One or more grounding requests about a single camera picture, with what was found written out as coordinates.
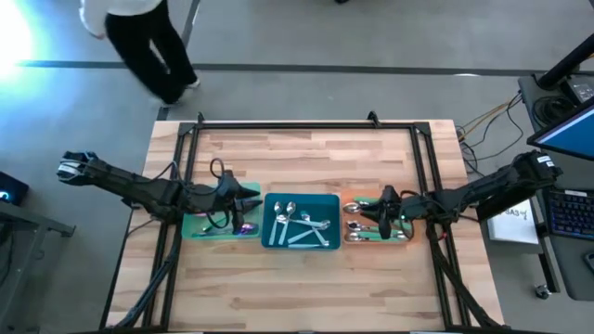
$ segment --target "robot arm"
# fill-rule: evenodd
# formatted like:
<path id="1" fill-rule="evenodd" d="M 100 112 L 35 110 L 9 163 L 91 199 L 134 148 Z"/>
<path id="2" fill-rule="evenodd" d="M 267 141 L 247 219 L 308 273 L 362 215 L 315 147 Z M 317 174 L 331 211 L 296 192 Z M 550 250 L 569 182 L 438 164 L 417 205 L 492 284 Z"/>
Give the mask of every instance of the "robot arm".
<path id="1" fill-rule="evenodd" d="M 510 165 L 497 172 L 457 189 L 427 194 L 405 191 L 413 196 L 401 198 L 392 186 L 387 186 L 380 200 L 362 206 L 361 210 L 364 216 L 379 224 L 381 237 L 389 238 L 391 221 L 427 219 L 448 225 L 456 222 L 458 216 L 475 202 L 479 202 L 477 210 L 486 213 L 488 218 L 531 198 L 538 189 L 553 186 L 561 174 L 548 155 L 532 151 L 517 156 Z"/>
<path id="2" fill-rule="evenodd" d="M 243 213 L 262 203 L 247 200 L 259 192 L 239 184 L 233 172 L 223 170 L 215 188 L 181 180 L 166 180 L 127 172 L 109 165 L 93 152 L 66 152 L 58 167 L 59 181 L 72 186 L 98 186 L 123 198 L 123 202 L 142 205 L 163 221 L 180 219 L 185 213 L 231 212 L 233 231 L 243 225 Z"/>

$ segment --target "teal tray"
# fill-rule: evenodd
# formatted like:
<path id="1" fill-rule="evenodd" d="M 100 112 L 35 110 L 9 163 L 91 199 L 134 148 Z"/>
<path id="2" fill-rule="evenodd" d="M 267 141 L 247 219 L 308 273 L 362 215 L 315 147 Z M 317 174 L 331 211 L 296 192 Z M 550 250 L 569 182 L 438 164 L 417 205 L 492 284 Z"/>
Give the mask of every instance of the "teal tray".
<path id="1" fill-rule="evenodd" d="M 241 183 L 241 185 L 245 186 L 251 190 L 260 191 L 259 183 Z M 261 198 L 261 196 L 254 197 L 251 199 L 260 199 L 260 198 Z M 260 204 L 258 207 L 256 207 L 255 209 L 253 209 L 252 211 L 248 212 L 247 214 L 245 214 L 243 216 L 243 220 L 246 223 L 259 225 L 258 233 L 248 235 L 248 236 L 235 236 L 231 233 L 231 229 L 233 227 L 232 227 L 231 223 L 229 222 L 229 225 L 226 228 L 226 229 L 228 229 L 228 233 L 225 233 L 223 235 L 217 235 L 217 236 L 200 237 L 197 234 L 202 231 L 202 228 L 210 226 L 211 223 L 208 221 L 208 219 L 206 217 L 197 216 L 195 214 L 186 214 L 186 215 L 184 215 L 184 223 L 182 225 L 182 238 L 192 239 L 192 240 L 229 240 L 229 239 L 237 239 L 237 238 L 258 238 L 258 237 L 260 237 L 260 234 L 262 233 L 261 232 L 262 226 L 260 223 L 262 222 L 263 206 L 264 206 L 264 204 Z M 216 223 L 219 222 L 218 223 L 219 225 L 222 225 L 225 223 L 225 214 L 222 212 L 217 212 L 215 214 L 212 214 L 211 217 L 213 218 L 213 220 Z"/>
<path id="2" fill-rule="evenodd" d="M 286 208 L 290 201 L 295 202 L 296 211 L 291 216 L 292 219 L 301 219 L 301 212 L 306 211 L 310 219 L 314 222 L 321 222 L 322 220 L 330 220 L 330 226 L 325 230 L 319 230 L 322 237 L 329 242 L 326 248 L 311 248 L 299 249 L 321 251 L 321 250 L 337 250 L 341 246 L 341 200 L 336 195 L 318 195 L 318 194 L 277 194 L 270 193 L 265 196 L 264 201 L 264 221 L 262 223 L 262 245 L 271 249 L 288 249 L 296 250 L 288 247 L 287 240 L 295 237 L 302 232 L 311 229 L 310 226 L 301 225 L 298 223 L 289 223 L 287 227 L 287 235 L 283 245 L 278 245 L 278 239 L 284 225 L 277 224 L 277 233 L 275 234 L 275 243 L 269 245 L 270 234 L 272 233 L 272 225 L 275 222 L 277 214 L 275 213 L 275 203 L 280 202 L 283 205 L 283 214 L 287 214 Z M 296 244 L 319 244 L 316 234 L 312 233 L 309 236 L 302 238 L 295 242 Z"/>

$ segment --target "green tray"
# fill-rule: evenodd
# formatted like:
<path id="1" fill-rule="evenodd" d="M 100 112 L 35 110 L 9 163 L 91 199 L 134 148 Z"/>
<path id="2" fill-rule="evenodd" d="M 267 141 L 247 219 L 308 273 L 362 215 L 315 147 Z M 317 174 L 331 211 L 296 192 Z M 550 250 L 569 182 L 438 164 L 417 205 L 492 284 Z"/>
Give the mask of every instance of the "green tray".
<path id="1" fill-rule="evenodd" d="M 242 186 L 247 187 L 251 190 L 260 191 L 260 184 L 259 183 L 241 183 Z M 261 195 L 251 198 L 251 199 L 260 199 Z M 258 233 L 248 235 L 248 236 L 235 236 L 231 233 L 231 229 L 233 228 L 231 223 L 229 222 L 228 233 L 216 236 L 209 236 L 209 237 L 200 237 L 196 234 L 202 231 L 202 228 L 210 226 L 211 223 L 208 221 L 206 217 L 197 216 L 195 214 L 186 214 L 184 215 L 184 223 L 182 225 L 182 238 L 185 239 L 192 239 L 192 240 L 229 240 L 229 239 L 237 239 L 237 238 L 259 238 L 260 234 L 262 233 L 262 221 L 263 221 L 263 212 L 264 212 L 264 204 L 260 204 L 258 207 L 253 209 L 252 211 L 246 213 L 243 216 L 243 219 L 246 223 L 259 225 Z M 211 215 L 211 218 L 219 224 L 225 223 L 225 214 L 223 212 L 217 212 Z"/>

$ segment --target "wooden table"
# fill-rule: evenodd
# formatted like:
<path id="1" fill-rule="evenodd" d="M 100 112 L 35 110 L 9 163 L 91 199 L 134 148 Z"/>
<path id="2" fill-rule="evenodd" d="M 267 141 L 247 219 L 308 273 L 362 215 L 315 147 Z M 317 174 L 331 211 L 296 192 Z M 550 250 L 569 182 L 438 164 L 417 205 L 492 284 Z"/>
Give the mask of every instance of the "wooden table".
<path id="1" fill-rule="evenodd" d="M 444 187 L 466 184 L 454 123 L 429 122 Z M 178 125 L 155 124 L 145 176 L 155 176 L 172 160 Z M 215 157 L 240 182 L 261 183 L 263 195 L 348 189 L 374 189 L 379 195 L 384 185 L 419 190 L 410 135 L 402 130 L 201 131 L 194 182 L 214 183 L 208 167 Z M 131 228 L 147 220 L 145 212 L 136 212 Z M 443 329 L 424 222 L 415 224 L 418 233 L 406 246 L 343 244 L 336 251 L 266 250 L 259 239 L 184 240 L 170 330 Z M 158 230 L 159 224 L 148 225 L 128 238 L 108 325 L 122 319 L 149 282 Z M 480 226 L 461 220 L 453 231 L 465 284 L 502 323 Z M 448 295 L 458 323 L 451 286 Z"/>

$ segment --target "leg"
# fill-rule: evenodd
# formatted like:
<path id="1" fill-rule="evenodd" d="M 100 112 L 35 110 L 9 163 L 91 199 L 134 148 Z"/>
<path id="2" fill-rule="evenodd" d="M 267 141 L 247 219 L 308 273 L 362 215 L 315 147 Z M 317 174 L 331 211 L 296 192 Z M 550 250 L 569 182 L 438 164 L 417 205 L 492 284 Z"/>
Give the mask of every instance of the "leg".
<path id="1" fill-rule="evenodd" d="M 150 50 L 149 36 L 146 34 L 149 27 L 143 24 L 145 21 L 143 16 L 108 15 L 108 37 L 136 78 L 163 102 L 173 104 L 182 96 L 185 87 L 167 74 L 157 56 Z"/>
<path id="2" fill-rule="evenodd" d="M 198 77 L 189 62 L 182 39 L 169 20 L 167 0 L 163 0 L 150 15 L 150 39 L 157 46 L 172 76 L 181 84 L 193 84 Z"/>

